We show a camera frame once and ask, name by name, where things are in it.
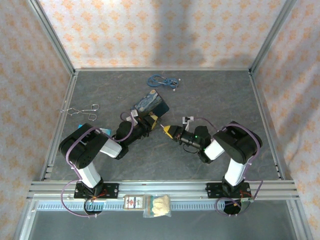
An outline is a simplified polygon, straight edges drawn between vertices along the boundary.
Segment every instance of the patterned wallpaper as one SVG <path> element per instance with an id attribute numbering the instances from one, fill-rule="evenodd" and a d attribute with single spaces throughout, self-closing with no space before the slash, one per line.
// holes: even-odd
<path id="1" fill-rule="evenodd" d="M 40 0 L 75 68 L 248 68 L 285 0 Z"/>
<path id="2" fill-rule="evenodd" d="M 320 2 L 298 0 L 256 78 L 277 150 L 320 238 Z"/>
<path id="3" fill-rule="evenodd" d="M 26 0 L 0 1 L 0 239 L 40 176 L 69 74 Z"/>

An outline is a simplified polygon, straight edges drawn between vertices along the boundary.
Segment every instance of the bag of food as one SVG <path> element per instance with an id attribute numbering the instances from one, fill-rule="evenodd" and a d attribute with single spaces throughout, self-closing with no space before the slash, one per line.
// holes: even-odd
<path id="1" fill-rule="evenodd" d="M 145 196 L 144 218 L 156 218 L 160 216 L 171 217 L 170 198 L 168 195 L 163 196 Z"/>

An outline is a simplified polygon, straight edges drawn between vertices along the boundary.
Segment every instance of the aluminum frame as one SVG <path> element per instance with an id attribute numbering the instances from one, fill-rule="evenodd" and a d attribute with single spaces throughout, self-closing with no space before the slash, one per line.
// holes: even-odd
<path id="1" fill-rule="evenodd" d="M 172 67 L 172 68 L 141 68 L 141 67 L 85 67 L 76 68 L 75 72 L 108 72 L 108 71 L 247 71 L 247 67 L 233 67 L 233 68 L 221 68 L 221 67 Z"/>
<path id="2" fill-rule="evenodd" d="M 45 10 L 42 8 L 41 4 L 38 0 L 26 0 L 31 9 L 34 12 L 34 15 L 38 19 L 44 33 L 48 37 L 49 41 L 51 42 L 53 48 L 55 49 L 56 53 L 58 54 L 59 58 L 61 59 L 65 69 L 69 72 L 70 75 L 74 74 L 75 68 L 68 57 L 68 54 L 63 47 L 62 43 L 60 42 L 58 35 L 56 34 L 53 26 L 51 25 L 48 16 L 45 13 Z"/>
<path id="3" fill-rule="evenodd" d="M 78 76 L 78 73 L 72 74 L 69 79 L 69 83 L 68 83 L 67 89 L 65 91 L 63 102 L 62 102 L 62 105 L 60 108 L 61 110 L 66 110 L 70 106 L 71 98 L 72 98 L 72 95 L 73 95 L 73 92 L 75 89 L 75 85 L 77 82 L 77 76 Z M 68 115 L 67 111 L 62 111 L 62 112 L 60 112 L 60 114 L 58 116 L 58 121 L 56 123 L 55 129 L 54 129 L 51 141 L 50 141 L 50 145 L 49 145 L 48 151 L 47 151 L 45 159 L 44 159 L 44 164 L 43 164 L 43 167 L 41 170 L 41 174 L 39 177 L 40 181 L 43 181 L 45 178 L 47 178 L 46 173 L 47 173 L 48 165 L 53 166 L 53 164 L 55 162 L 56 155 L 58 152 L 58 147 L 60 144 L 61 135 L 62 135 L 62 132 L 64 129 L 66 119 L 67 119 L 67 115 Z"/>
<path id="4" fill-rule="evenodd" d="M 263 61 L 263 59 L 267 55 L 274 39 L 276 38 L 276 36 L 277 36 L 278 32 L 280 31 L 284 22 L 286 21 L 289 13 L 291 12 L 292 8 L 294 7 L 294 5 L 296 3 L 296 1 L 297 0 L 286 0 L 285 1 L 282 9 L 280 10 L 279 15 L 275 19 L 275 22 L 270 29 L 270 32 L 266 36 L 258 54 L 256 55 L 256 57 L 252 63 L 252 66 L 249 68 L 249 70 L 251 72 L 253 72 L 253 74 L 259 68 L 261 62 Z"/>
<path id="5" fill-rule="evenodd" d="M 34 11 L 35 16 L 39 20 L 45 34 L 51 41 L 54 49 L 58 53 L 58 56 L 63 62 L 64 67 L 67 69 L 67 71 L 70 73 L 71 78 L 69 81 L 69 85 L 67 87 L 65 97 L 63 100 L 63 104 L 61 109 L 66 109 L 69 107 L 71 102 L 71 97 L 73 94 L 73 90 L 76 84 L 77 75 L 79 71 L 154 71 L 159 70 L 158 68 L 82 68 L 82 69 L 75 69 L 73 64 L 71 63 L 63 45 L 61 44 L 55 30 L 53 29 L 52 25 L 50 24 L 50 21 L 41 7 L 41 4 L 38 0 L 27 0 L 29 5 L 31 6 L 32 10 Z M 270 144 L 272 156 L 275 160 L 276 166 L 279 169 L 279 173 L 282 179 L 287 179 L 288 176 L 285 175 L 286 173 L 286 165 L 285 163 L 280 161 L 280 158 L 278 156 L 278 153 L 275 149 L 275 144 L 273 142 L 272 136 L 270 134 L 270 130 L 268 125 L 266 124 L 266 113 L 262 107 L 261 104 L 261 98 L 259 96 L 259 93 L 257 91 L 257 87 L 255 85 L 254 80 L 254 74 L 256 70 L 259 68 L 261 62 L 263 61 L 264 57 L 267 55 L 273 40 L 277 36 L 281 26 L 285 22 L 287 16 L 291 12 L 291 9 L 293 8 L 294 4 L 297 0 L 286 0 L 284 6 L 282 7 L 276 21 L 274 22 L 268 36 L 266 37 L 261 49 L 259 50 L 255 60 L 252 63 L 252 66 L 249 68 L 249 77 L 252 84 L 252 88 L 257 100 L 258 108 L 262 117 L 263 125 L 265 128 L 265 131 L 267 133 L 267 138 Z M 167 70 L 176 70 L 176 71 L 187 71 L 187 70 L 193 70 L 193 71 L 243 71 L 248 70 L 244 68 L 168 68 Z M 48 166 L 52 167 L 55 160 L 55 155 L 58 150 L 59 146 L 59 140 L 61 138 L 61 134 L 63 131 L 63 126 L 66 121 L 66 112 L 63 112 L 59 115 L 58 122 L 56 125 L 56 128 L 54 130 L 54 136 L 51 139 L 50 147 L 47 152 L 46 158 L 45 158 L 45 164 L 42 169 L 41 173 L 41 180 L 48 180 L 50 178 L 50 168 L 48 171 Z M 212 181 L 175 181 L 175 182 L 168 182 L 168 181 L 161 181 L 161 182 L 121 182 L 120 183 L 120 191 L 123 191 L 123 194 L 125 193 L 136 193 L 137 191 L 142 193 L 149 193 L 150 189 L 146 189 L 147 187 L 157 186 L 157 190 L 151 191 L 154 193 L 171 193 L 173 194 L 173 201 L 177 200 L 183 200 L 187 201 L 188 199 L 193 199 L 199 202 L 206 202 L 208 199 L 206 198 L 206 193 L 204 191 L 204 185 L 207 182 Z M 252 182 L 252 190 L 256 189 L 256 185 L 259 182 Z M 24 207 L 24 210 L 22 212 L 21 219 L 19 221 L 17 231 L 14 235 L 14 239 L 27 239 L 30 234 L 30 230 L 33 224 L 33 220 L 37 211 L 37 204 L 39 204 L 39 201 L 44 200 L 54 200 L 57 201 L 59 197 L 59 191 L 61 191 L 62 186 L 66 184 L 65 181 L 40 181 L 40 182 L 33 182 L 30 188 L 30 191 L 28 193 L 28 197 L 26 200 L 26 204 Z M 270 186 L 276 186 L 272 189 L 267 189 L 266 185 Z M 73 189 L 67 188 L 64 198 L 67 200 L 70 200 L 73 196 Z M 304 214 L 302 204 L 299 200 L 299 195 L 297 192 L 297 189 L 295 188 L 294 182 L 292 180 L 276 180 L 276 181 L 265 181 L 264 185 L 261 187 L 261 192 L 258 194 L 257 201 L 259 200 L 272 200 L 272 198 L 276 198 L 277 200 L 282 199 L 287 202 L 288 209 L 290 211 L 291 220 L 294 226 L 294 230 L 296 233 L 296 236 L 298 239 L 313 239 L 311 235 L 310 228 L 307 223 L 307 218 Z"/>

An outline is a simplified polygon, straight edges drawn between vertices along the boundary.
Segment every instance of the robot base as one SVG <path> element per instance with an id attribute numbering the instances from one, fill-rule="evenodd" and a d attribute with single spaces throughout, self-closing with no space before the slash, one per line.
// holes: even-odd
<path id="1" fill-rule="evenodd" d="M 103 194 L 99 196 L 99 199 L 117 199 L 119 193 L 119 183 L 99 183 L 99 193 Z M 94 194 L 94 188 L 88 188 L 82 181 L 76 183 L 74 198 L 75 199 L 90 199 Z"/>

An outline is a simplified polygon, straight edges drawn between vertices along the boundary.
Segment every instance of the black cable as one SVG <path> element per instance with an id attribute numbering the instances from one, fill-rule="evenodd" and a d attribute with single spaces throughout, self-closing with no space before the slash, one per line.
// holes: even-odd
<path id="1" fill-rule="evenodd" d="M 183 150 L 185 150 L 187 153 L 190 153 L 190 154 L 197 154 L 197 153 L 198 153 L 198 151 L 199 151 L 199 150 L 198 150 L 198 149 L 196 149 L 195 147 L 193 147 L 193 148 L 195 148 L 195 149 L 196 149 L 196 152 L 188 151 L 188 150 L 186 150 L 186 149 L 185 149 L 185 146 L 186 146 L 186 144 L 184 143 L 184 144 L 183 144 Z"/>

